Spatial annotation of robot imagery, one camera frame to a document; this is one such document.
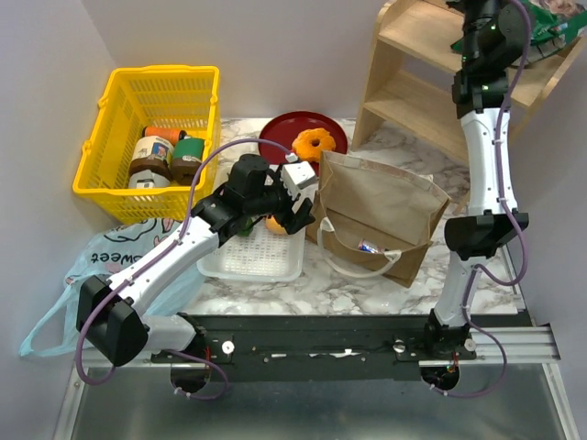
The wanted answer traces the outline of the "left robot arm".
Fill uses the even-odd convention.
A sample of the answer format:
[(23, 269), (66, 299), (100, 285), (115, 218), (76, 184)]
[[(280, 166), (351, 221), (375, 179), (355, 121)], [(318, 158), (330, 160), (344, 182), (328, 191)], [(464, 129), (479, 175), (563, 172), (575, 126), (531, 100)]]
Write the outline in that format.
[(106, 278), (92, 276), (80, 289), (78, 341), (89, 341), (115, 367), (143, 351), (172, 350), (197, 360), (204, 341), (179, 315), (148, 316), (154, 300), (184, 271), (245, 230), (249, 220), (271, 216), (289, 235), (314, 222), (305, 189), (316, 182), (313, 167), (293, 153), (273, 166), (245, 154), (227, 180), (191, 206), (187, 218), (162, 243), (128, 268)]

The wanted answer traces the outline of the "green lidded brown jar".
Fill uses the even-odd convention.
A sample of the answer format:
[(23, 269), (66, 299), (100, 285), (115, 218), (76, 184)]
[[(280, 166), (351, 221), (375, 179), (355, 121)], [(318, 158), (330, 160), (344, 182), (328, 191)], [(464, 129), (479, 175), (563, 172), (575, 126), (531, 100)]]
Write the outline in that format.
[(189, 186), (199, 169), (204, 155), (205, 141), (199, 137), (185, 137), (175, 146), (171, 174), (180, 185)]

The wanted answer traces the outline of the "yellow plastic shopping basket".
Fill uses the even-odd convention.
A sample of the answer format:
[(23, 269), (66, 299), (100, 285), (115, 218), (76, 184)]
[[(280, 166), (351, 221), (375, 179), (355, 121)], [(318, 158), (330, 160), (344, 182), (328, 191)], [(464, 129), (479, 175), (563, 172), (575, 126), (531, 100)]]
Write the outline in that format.
[(72, 190), (123, 224), (183, 219), (187, 204), (212, 191), (216, 163), (190, 186), (219, 145), (220, 71), (215, 66), (153, 65), (114, 70)]

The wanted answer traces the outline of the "red round tray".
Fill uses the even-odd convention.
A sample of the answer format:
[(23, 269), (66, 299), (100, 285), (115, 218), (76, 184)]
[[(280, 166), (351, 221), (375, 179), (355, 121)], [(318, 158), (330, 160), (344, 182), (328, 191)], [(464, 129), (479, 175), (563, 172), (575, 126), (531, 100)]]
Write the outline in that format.
[(335, 151), (346, 154), (348, 139), (343, 128), (334, 119), (311, 111), (292, 111), (273, 118), (260, 132), (259, 138), (291, 148), (297, 135), (307, 129), (324, 128), (336, 142)]

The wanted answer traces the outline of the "orange citrus fruit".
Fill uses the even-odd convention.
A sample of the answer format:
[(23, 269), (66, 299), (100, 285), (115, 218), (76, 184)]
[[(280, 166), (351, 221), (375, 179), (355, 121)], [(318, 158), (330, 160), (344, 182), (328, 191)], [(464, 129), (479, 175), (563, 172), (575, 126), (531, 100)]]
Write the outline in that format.
[(273, 216), (268, 216), (265, 218), (265, 226), (271, 233), (275, 235), (287, 235), (286, 229), (281, 226)]

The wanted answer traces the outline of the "grey white packaged item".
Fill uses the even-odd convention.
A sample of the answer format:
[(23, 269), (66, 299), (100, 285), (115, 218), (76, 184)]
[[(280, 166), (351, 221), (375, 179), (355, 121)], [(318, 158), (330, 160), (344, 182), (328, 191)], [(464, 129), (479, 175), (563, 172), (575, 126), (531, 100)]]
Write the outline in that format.
[(129, 189), (157, 189), (170, 186), (171, 181), (165, 176), (151, 170), (142, 170), (132, 174), (129, 178)]

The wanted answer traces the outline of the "white labelled brown jar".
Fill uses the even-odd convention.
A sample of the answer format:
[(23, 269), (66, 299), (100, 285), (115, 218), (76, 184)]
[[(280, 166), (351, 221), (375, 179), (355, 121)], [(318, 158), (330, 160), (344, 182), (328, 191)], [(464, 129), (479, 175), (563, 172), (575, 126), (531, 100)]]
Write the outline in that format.
[(128, 173), (150, 170), (172, 179), (171, 161), (174, 145), (161, 137), (142, 137), (134, 147)]

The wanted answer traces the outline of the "green lime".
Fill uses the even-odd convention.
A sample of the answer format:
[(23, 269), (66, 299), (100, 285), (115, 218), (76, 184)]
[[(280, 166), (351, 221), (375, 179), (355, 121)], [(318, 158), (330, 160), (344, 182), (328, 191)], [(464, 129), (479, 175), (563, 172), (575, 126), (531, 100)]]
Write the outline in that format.
[(244, 228), (238, 232), (239, 237), (249, 237), (254, 228), (254, 221), (249, 218)]

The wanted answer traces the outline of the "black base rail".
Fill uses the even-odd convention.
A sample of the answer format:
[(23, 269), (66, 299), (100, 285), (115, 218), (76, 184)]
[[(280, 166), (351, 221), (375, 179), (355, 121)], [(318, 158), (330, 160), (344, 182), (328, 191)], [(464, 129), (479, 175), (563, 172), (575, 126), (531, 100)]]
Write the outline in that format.
[(425, 315), (189, 315), (186, 354), (230, 382), (419, 380), (420, 361), (476, 360), (478, 347), (426, 349)]

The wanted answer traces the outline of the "brown paper bag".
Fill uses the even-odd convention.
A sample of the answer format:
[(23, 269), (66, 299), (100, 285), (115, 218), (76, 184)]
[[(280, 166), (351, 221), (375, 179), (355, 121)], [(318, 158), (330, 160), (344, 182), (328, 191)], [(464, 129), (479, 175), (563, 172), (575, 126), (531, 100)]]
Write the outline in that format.
[[(449, 206), (428, 177), (377, 161), (326, 151), (321, 155), (313, 224), (306, 236), (339, 259), (404, 286), (413, 284)], [(362, 239), (384, 254), (358, 250)]]

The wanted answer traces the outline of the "wooden shelf unit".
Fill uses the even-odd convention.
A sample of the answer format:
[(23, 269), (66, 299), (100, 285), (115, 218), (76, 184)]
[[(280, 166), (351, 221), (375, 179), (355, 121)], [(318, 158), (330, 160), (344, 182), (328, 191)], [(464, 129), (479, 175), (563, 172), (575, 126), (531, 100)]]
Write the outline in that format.
[(460, 57), (449, 46), (461, 37), (462, 21), (442, 1), (390, 1), (382, 7), (350, 149), (390, 122), (450, 159), (468, 162), (451, 96)]

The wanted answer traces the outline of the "orange capped bottle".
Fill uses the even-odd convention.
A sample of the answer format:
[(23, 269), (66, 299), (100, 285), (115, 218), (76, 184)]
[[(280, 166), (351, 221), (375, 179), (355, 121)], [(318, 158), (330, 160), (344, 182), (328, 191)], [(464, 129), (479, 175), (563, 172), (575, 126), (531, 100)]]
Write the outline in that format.
[(187, 132), (177, 128), (166, 128), (157, 126), (145, 126), (142, 129), (142, 136), (145, 137), (159, 137), (171, 142), (173, 145), (187, 137)]

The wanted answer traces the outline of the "blue silver drink can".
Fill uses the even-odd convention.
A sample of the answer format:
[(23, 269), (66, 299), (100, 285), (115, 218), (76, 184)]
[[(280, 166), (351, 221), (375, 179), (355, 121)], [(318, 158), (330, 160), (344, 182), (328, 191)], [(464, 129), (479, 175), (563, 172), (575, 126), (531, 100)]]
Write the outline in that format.
[(387, 248), (378, 246), (367, 239), (362, 239), (358, 244), (358, 250), (371, 254), (384, 254)]

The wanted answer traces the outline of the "light blue plastic grocery bag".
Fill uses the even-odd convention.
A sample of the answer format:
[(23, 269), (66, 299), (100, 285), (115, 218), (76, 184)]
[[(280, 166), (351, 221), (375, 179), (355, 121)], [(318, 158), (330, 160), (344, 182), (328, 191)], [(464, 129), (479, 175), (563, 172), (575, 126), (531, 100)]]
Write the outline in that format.
[[(18, 354), (23, 358), (52, 358), (73, 352), (79, 337), (76, 316), (83, 282), (94, 275), (109, 277), (138, 262), (179, 224), (171, 218), (151, 218), (95, 235), (66, 274), (63, 293), (34, 325)], [(195, 265), (191, 266), (157, 296), (146, 314), (170, 316), (184, 311), (198, 296), (204, 282), (205, 276)], [(42, 346), (39, 336), (48, 329), (49, 322), (62, 324), (61, 342)]]

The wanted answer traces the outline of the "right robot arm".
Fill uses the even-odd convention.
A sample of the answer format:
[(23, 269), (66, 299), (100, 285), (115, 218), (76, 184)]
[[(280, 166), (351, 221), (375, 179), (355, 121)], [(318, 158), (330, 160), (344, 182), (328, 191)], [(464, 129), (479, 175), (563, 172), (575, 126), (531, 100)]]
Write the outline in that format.
[(469, 155), (470, 202), (466, 215), (444, 228), (449, 271), (430, 312), (422, 348), (441, 359), (464, 347), (471, 324), (476, 277), (514, 237), (522, 237), (529, 216), (518, 210), (508, 161), (511, 95), (519, 80), (508, 68), (526, 64), (532, 19), (519, 1), (450, 1), (463, 14), (461, 66), (452, 100)]

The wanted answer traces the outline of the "white plastic perforated basket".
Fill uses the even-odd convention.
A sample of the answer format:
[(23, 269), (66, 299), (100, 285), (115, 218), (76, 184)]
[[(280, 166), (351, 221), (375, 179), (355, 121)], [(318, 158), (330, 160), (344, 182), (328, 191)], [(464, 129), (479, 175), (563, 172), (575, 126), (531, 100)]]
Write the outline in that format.
[[(191, 216), (204, 220), (218, 238), (218, 246), (197, 261), (203, 275), (250, 282), (291, 281), (299, 276), (305, 229), (295, 235), (275, 235), (263, 216), (269, 209), (263, 200), (264, 187), (284, 187), (284, 165), (246, 154), (234, 163), (223, 184), (196, 203)], [(254, 221), (250, 236), (238, 236), (249, 218)]]

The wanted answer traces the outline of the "orange ring doughnut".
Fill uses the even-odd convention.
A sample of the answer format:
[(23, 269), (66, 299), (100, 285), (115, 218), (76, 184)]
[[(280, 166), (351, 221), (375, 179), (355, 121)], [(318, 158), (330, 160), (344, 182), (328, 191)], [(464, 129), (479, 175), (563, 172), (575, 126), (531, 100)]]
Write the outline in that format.
[(300, 160), (318, 163), (323, 151), (334, 151), (336, 140), (324, 128), (300, 132), (292, 143), (293, 152)]

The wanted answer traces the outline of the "green snack packet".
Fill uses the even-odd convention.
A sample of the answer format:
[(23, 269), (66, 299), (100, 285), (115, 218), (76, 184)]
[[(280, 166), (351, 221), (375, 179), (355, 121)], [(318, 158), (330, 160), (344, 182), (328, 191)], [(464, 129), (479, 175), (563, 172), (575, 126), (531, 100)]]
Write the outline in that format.
[(463, 37), (450, 45), (465, 69), (527, 66), (564, 50), (586, 29), (576, 1), (448, 1), (464, 15)]

